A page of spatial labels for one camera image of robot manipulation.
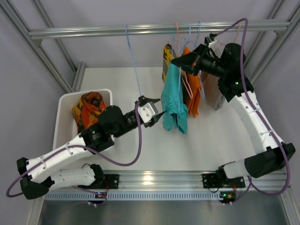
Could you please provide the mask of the orange camouflage trousers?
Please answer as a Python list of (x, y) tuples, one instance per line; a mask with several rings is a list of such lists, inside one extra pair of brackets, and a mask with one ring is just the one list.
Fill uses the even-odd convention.
[(77, 125), (77, 132), (88, 129), (98, 122), (98, 116), (106, 108), (99, 92), (91, 91), (83, 94), (72, 108), (72, 115)]

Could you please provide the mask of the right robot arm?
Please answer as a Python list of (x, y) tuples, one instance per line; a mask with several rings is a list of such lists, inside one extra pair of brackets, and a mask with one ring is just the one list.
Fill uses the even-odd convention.
[(285, 167), (295, 153), (274, 131), (256, 99), (251, 82), (241, 75), (245, 55), (237, 43), (225, 46), (221, 57), (207, 45), (177, 57), (171, 63), (191, 75), (206, 72), (218, 78), (217, 85), (229, 105), (239, 115), (251, 139), (255, 154), (220, 166), (216, 174), (223, 182), (251, 176), (260, 178)]

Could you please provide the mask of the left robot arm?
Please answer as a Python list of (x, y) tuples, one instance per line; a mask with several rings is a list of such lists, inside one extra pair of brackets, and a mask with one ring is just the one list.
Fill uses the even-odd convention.
[(37, 158), (17, 160), (22, 195), (26, 199), (36, 199), (52, 190), (74, 187), (82, 191), (99, 195), (105, 182), (105, 174), (100, 165), (91, 164), (80, 169), (69, 170), (65, 166), (92, 155), (100, 156), (118, 166), (131, 166), (130, 163), (119, 163), (101, 152), (112, 147), (115, 138), (138, 129), (139, 141), (142, 141), (142, 127), (152, 127), (162, 117), (155, 103), (160, 99), (140, 96), (135, 102), (134, 110), (123, 114), (116, 105), (106, 107), (98, 116), (97, 123), (75, 136), (63, 146)]

